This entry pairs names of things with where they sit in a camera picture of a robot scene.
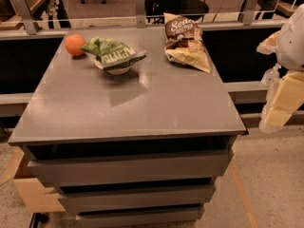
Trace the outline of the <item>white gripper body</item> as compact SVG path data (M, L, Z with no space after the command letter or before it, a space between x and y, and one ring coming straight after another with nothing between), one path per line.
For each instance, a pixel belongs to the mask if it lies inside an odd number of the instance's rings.
M304 5L282 26L276 42L276 59L289 70L304 69Z

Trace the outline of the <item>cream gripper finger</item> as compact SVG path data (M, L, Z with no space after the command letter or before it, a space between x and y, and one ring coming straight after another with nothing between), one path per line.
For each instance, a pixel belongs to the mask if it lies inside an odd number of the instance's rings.
M289 71L279 80L278 89L265 117L265 124L280 128L304 104L304 72Z

